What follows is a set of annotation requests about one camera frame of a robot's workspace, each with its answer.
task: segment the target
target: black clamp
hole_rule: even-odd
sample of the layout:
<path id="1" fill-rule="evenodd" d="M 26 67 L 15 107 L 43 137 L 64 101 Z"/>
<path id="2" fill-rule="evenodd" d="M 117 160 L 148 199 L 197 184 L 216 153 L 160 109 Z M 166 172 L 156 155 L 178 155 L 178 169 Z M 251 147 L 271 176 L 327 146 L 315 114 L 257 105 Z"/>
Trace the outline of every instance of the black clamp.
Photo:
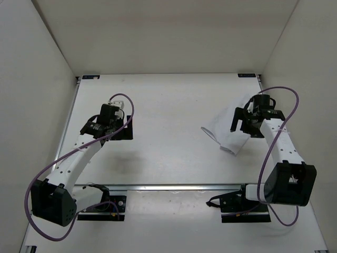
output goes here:
<path id="1" fill-rule="evenodd" d="M 116 112 L 119 110 L 120 108 L 118 106 L 103 104 L 100 113 L 88 119 L 80 130 L 80 133 L 89 134 L 92 135 L 94 139 L 98 139 L 117 131 L 124 124 L 124 116 L 122 119 L 119 119 L 118 116 L 116 116 Z M 103 146 L 103 144 L 108 140 L 133 140 L 132 120 L 130 120 L 125 128 L 120 130 L 110 139 L 101 140 L 101 145 Z"/>
<path id="2" fill-rule="evenodd" d="M 240 190 L 214 196 L 206 204 L 221 209 L 222 223 L 270 222 L 267 205 L 247 200 L 245 191 L 242 185 Z M 215 199 L 219 199 L 219 205 L 212 202 Z"/>
<path id="3" fill-rule="evenodd" d="M 109 190 L 108 187 L 102 186 L 100 184 L 95 184 L 95 183 L 89 184 L 88 186 L 100 189 L 103 192 L 101 202 L 105 202 L 105 201 L 110 200 L 110 190 Z"/>
<path id="4" fill-rule="evenodd" d="M 253 103 L 252 112 L 248 111 L 250 103 Z M 281 119 L 285 117 L 280 110 L 275 110 L 276 101 L 269 95 L 259 94 L 249 99 L 244 108 L 237 107 L 234 112 L 231 132 L 236 131 L 239 120 L 242 120 L 240 130 L 244 133 L 250 134 L 252 138 L 264 138 L 260 131 L 260 126 L 263 120 L 267 119 Z"/>

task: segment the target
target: white table surface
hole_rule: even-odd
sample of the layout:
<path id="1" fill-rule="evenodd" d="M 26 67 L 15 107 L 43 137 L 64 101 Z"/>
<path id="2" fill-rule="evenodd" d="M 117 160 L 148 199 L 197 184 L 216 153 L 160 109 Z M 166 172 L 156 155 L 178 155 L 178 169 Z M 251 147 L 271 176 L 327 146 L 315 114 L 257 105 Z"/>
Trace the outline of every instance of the white table surface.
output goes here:
<path id="1" fill-rule="evenodd" d="M 101 105 L 121 92 L 135 105 L 134 140 L 106 143 L 77 184 L 257 182 L 267 152 L 265 140 L 249 139 L 235 157 L 220 150 L 200 127 L 236 97 L 258 91 L 256 78 L 237 74 L 101 75 L 81 80 L 62 154 Z M 130 114 L 127 99 L 116 99 L 125 101 Z"/>
<path id="2" fill-rule="evenodd" d="M 220 210 L 205 202 L 216 191 L 137 192 L 127 194 L 124 222 L 76 221 L 61 242 L 51 242 L 29 228 L 25 245 L 36 253 L 314 253 L 326 246 L 311 205 L 300 208 L 298 222 L 287 228 L 271 215 L 270 223 L 221 223 Z M 274 205 L 284 222 L 295 207 Z M 35 218 L 46 233 L 60 237 L 68 229 Z"/>
<path id="3" fill-rule="evenodd" d="M 198 184 L 257 182 L 267 151 L 250 139 L 237 157 L 220 150 L 200 127 L 243 92 L 260 90 L 256 78 L 236 74 L 101 75 L 82 80 L 62 153 L 84 123 L 115 93 L 135 104 L 134 140 L 105 144 L 77 184 Z M 125 100 L 125 112 L 130 112 Z M 50 242 L 30 226 L 24 245 L 40 252 L 303 252 L 325 250 L 311 205 L 300 208 L 291 228 L 271 223 L 221 223 L 220 210 L 205 202 L 218 191 L 128 191 L 124 222 L 77 221 L 69 237 Z M 291 206 L 275 206 L 282 220 Z M 34 218 L 47 234 L 67 228 Z"/>

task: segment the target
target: wire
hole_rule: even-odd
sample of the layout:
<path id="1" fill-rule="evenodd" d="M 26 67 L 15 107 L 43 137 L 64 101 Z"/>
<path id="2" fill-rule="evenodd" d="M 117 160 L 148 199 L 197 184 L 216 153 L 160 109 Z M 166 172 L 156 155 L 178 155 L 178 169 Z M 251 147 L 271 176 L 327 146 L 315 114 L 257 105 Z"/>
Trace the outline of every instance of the wire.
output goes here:
<path id="1" fill-rule="evenodd" d="M 270 145 L 269 149 L 268 149 L 268 152 L 264 158 L 264 161 L 262 163 L 262 167 L 261 167 L 261 171 L 260 171 L 260 175 L 259 175 L 259 179 L 257 181 L 257 199 L 259 200 L 260 203 L 265 203 L 264 201 L 261 200 L 261 196 L 260 196 L 260 188 L 261 188 L 261 181 L 262 181 L 262 176 L 263 176 L 263 172 L 264 172 L 264 169 L 266 167 L 266 164 L 268 162 L 268 158 L 270 157 L 270 154 L 276 144 L 276 141 L 278 140 L 280 134 L 281 134 L 281 130 L 284 128 L 285 124 L 288 122 L 288 120 L 293 116 L 293 114 L 295 113 L 295 111 L 297 110 L 297 108 L 299 107 L 299 104 L 300 104 L 300 97 L 299 95 L 297 94 L 297 92 L 295 90 L 293 90 L 292 88 L 289 88 L 289 87 L 285 87 L 285 86 L 274 86 L 274 87 L 270 87 L 270 88 L 267 88 L 267 89 L 264 89 L 262 91 L 260 91 L 258 94 L 262 93 L 262 92 L 265 92 L 265 91 L 268 91 L 268 90 L 273 90 L 273 89 L 285 89 L 285 90 L 289 90 L 291 92 L 293 92 L 296 96 L 296 103 L 295 103 L 295 106 L 294 106 L 294 109 L 291 111 L 291 113 L 288 115 L 288 117 L 283 121 L 283 123 L 281 124 L 280 126 L 280 129 L 279 131 L 277 132 L 272 144 Z M 293 220 L 293 222 L 291 222 L 290 224 L 285 224 L 281 219 L 280 217 L 277 215 L 277 213 L 275 212 L 275 210 L 273 209 L 273 207 L 269 204 L 269 203 L 266 203 L 268 205 L 268 207 L 272 210 L 272 212 L 274 213 L 276 219 L 284 226 L 286 227 L 290 227 L 292 225 L 294 225 L 298 218 L 299 218 L 299 207 L 296 206 L 296 217 L 295 219 Z"/>
<path id="2" fill-rule="evenodd" d="M 88 121 L 94 121 L 98 116 L 99 116 L 99 114 L 94 115 L 90 119 L 88 119 Z"/>
<path id="3" fill-rule="evenodd" d="M 104 211 L 106 211 L 109 208 L 109 206 L 110 206 L 110 204 L 108 204 L 107 207 L 105 209 L 103 209 L 103 210 L 96 207 L 96 210 L 100 211 L 100 212 L 104 212 Z"/>
<path id="4" fill-rule="evenodd" d="M 247 210 L 247 211 L 231 212 L 231 213 L 226 213 L 226 214 L 221 215 L 221 216 L 237 216 L 237 215 L 242 215 L 242 214 L 244 214 L 244 213 L 249 213 L 249 212 L 253 211 L 255 208 L 259 207 L 260 205 L 261 205 L 261 204 L 259 203 L 259 204 L 257 204 L 255 207 L 253 207 L 253 208 L 251 208 L 251 209 L 249 209 L 249 210 Z"/>
<path id="5" fill-rule="evenodd" d="M 75 217 L 74 217 L 74 219 L 73 219 L 73 221 L 72 221 L 72 223 L 71 223 L 71 225 L 70 225 L 70 227 L 69 227 L 69 230 L 67 231 L 67 233 L 66 233 L 64 236 L 62 236 L 62 237 L 60 237 L 60 238 L 54 238 L 54 237 L 51 237 L 51 236 L 49 236 L 49 235 L 43 233 L 43 231 L 41 231 L 40 228 L 38 228 L 38 226 L 37 226 L 37 225 L 35 224 L 35 222 L 33 221 L 33 218 L 32 218 L 32 216 L 31 216 L 31 214 L 30 214 L 30 212 L 29 212 L 29 207 L 28 207 L 29 192 L 30 192 L 30 190 L 31 190 L 31 188 L 32 188 L 32 186 L 33 186 L 33 184 L 34 184 L 34 182 L 35 182 L 35 181 L 36 181 L 36 180 L 37 180 L 37 179 L 38 179 L 44 172 L 46 172 L 49 168 L 51 168 L 54 164 L 56 164 L 56 163 L 62 161 L 63 159 L 65 159 L 65 158 L 67 158 L 67 157 L 73 155 L 74 153 L 78 152 L 80 149 L 83 149 L 83 148 L 85 148 L 85 147 L 87 147 L 87 146 L 89 146 L 89 145 L 91 145 L 91 144 L 93 144 L 93 143 L 95 143 L 95 142 L 97 142 L 97 141 L 101 141 L 101 140 L 105 140 L 105 139 L 109 139 L 109 138 L 113 137 L 114 135 L 116 135 L 116 134 L 118 134 L 119 132 L 121 132 L 121 131 L 122 131 L 122 130 L 123 130 L 123 129 L 124 129 L 130 122 L 131 122 L 131 120 L 132 120 L 132 118 L 133 118 L 134 111 L 135 111 L 134 104 L 133 104 L 132 100 L 131 100 L 127 95 L 125 95 L 125 94 L 123 94 L 123 93 L 117 93 L 117 94 L 113 95 L 113 96 L 110 98 L 110 100 L 113 99 L 113 98 L 116 97 L 116 96 L 124 96 L 124 97 L 126 97 L 126 98 L 129 100 L 130 104 L 131 104 L 131 107 L 132 107 L 132 113 L 131 113 L 130 118 L 126 121 L 126 123 L 125 123 L 124 125 L 122 125 L 122 126 L 121 126 L 118 130 L 116 130 L 115 132 L 110 133 L 110 134 L 108 134 L 108 135 L 106 135 L 106 136 L 100 137 L 100 138 L 98 138 L 98 139 L 95 139 L 95 140 L 93 140 L 93 141 L 90 141 L 90 142 L 88 142 L 88 143 L 86 143 L 86 144 L 80 146 L 78 149 L 74 149 L 74 150 L 70 151 L 69 153 L 65 154 L 64 156 L 62 156 L 62 157 L 58 158 L 57 160 L 53 161 L 51 164 L 49 164 L 48 166 L 46 166 L 43 170 L 41 170 L 41 171 L 40 171 L 40 172 L 33 178 L 33 180 L 30 182 L 30 184 L 29 184 L 29 186 L 28 186 L 28 188 L 27 188 L 27 191 L 26 191 L 26 194 L 25 194 L 25 200 L 24 200 L 24 208 L 25 208 L 25 213 L 26 213 L 26 217 L 27 217 L 27 219 L 28 219 L 28 222 L 29 222 L 29 224 L 34 228 L 34 230 L 35 230 L 39 235 L 41 235 L 42 237 L 44 237 L 44 238 L 46 238 L 46 239 L 48 239 L 48 240 L 50 240 L 50 241 L 62 241 L 63 239 L 65 239 L 65 238 L 69 235 L 69 233 L 71 232 L 71 230 L 73 229 L 73 226 L 74 226 L 74 223 L 75 223 L 75 220 L 76 220 L 76 217 L 77 217 L 78 213 L 76 213 L 76 215 L 75 215 Z M 94 208 L 94 207 L 98 207 L 98 206 L 100 206 L 100 205 L 104 205 L 104 204 L 108 204 L 108 203 L 109 203 L 109 204 L 112 204 L 113 206 L 116 207 L 117 215 L 118 215 L 118 218 L 119 218 L 120 215 L 119 215 L 119 212 L 118 212 L 118 208 L 117 208 L 116 204 L 115 204 L 114 202 L 111 202 L 111 201 L 106 201 L 106 202 L 98 203 L 98 204 L 92 205 L 92 206 L 87 207 L 87 208 Z"/>

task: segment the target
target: white panel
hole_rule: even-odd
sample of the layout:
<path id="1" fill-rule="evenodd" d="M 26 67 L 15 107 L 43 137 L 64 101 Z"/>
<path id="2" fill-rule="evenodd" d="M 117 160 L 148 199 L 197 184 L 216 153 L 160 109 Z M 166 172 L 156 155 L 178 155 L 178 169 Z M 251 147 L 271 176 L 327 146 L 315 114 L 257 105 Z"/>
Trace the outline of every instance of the white panel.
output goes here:
<path id="1" fill-rule="evenodd" d="M 76 75 L 261 73 L 296 0 L 35 0 Z"/>
<path id="2" fill-rule="evenodd" d="M 18 252 L 23 199 L 60 140 L 76 80 L 28 0 L 0 4 L 0 252 Z"/>
<path id="3" fill-rule="evenodd" d="M 124 222 L 77 221 L 61 242 L 50 242 L 30 229 L 26 245 L 36 245 L 36 253 L 314 253 L 326 249 L 311 205 L 300 208 L 298 222 L 290 228 L 273 216 L 271 223 L 221 223 L 220 210 L 205 204 L 217 194 L 129 191 Z M 295 207 L 274 207 L 286 223 L 295 217 Z M 68 229 L 35 220 L 55 237 Z"/>
<path id="4" fill-rule="evenodd" d="M 259 90 L 256 78 L 237 74 L 101 75 L 82 80 L 62 154 L 101 105 L 123 92 L 135 105 L 134 140 L 106 143 L 77 183 L 257 182 L 267 152 L 264 139 L 248 140 L 235 157 L 200 127 L 243 93 Z M 130 104 L 123 100 L 124 111 L 130 114 Z M 273 167 L 272 159 L 268 166 Z"/>
<path id="5" fill-rule="evenodd" d="M 337 1 L 300 1 L 263 74 L 266 87 L 285 85 L 299 93 L 300 106 L 287 125 L 303 159 L 318 171 L 311 200 L 332 252 L 337 252 L 336 17 Z M 294 96 L 272 95 L 288 114 Z"/>

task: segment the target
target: metal frame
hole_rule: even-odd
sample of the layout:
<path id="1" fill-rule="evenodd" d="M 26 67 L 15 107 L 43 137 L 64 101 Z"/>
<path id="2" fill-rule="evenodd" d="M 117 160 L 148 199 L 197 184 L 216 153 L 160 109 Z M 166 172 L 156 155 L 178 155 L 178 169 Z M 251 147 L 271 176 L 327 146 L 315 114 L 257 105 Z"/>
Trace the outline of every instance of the metal frame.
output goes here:
<path id="1" fill-rule="evenodd" d="M 73 114 L 73 109 L 74 109 L 76 97 L 77 97 L 77 94 L 78 94 L 78 89 L 80 88 L 80 82 L 81 82 L 81 79 L 78 79 L 77 84 L 76 84 L 76 88 L 75 88 L 75 94 L 74 94 L 74 97 L 73 97 L 73 100 L 72 100 L 72 105 L 70 107 L 70 110 L 69 110 L 69 113 L 68 113 L 68 116 L 67 116 L 67 121 L 66 121 L 66 123 L 64 125 L 64 128 L 63 128 L 63 131 L 62 131 L 61 140 L 58 143 L 58 147 L 57 147 L 57 150 L 56 150 L 54 161 L 57 160 L 60 157 L 60 153 L 61 153 L 61 150 L 62 150 L 62 147 L 63 147 L 65 135 L 66 135 L 67 130 L 68 130 L 70 118 Z M 54 164 L 52 166 L 52 171 L 54 171 L 55 168 L 56 168 L 56 164 Z"/>
<path id="2" fill-rule="evenodd" d="M 87 184 L 76 184 L 81 188 Z M 240 184 L 112 184 L 110 191 L 235 191 Z"/>

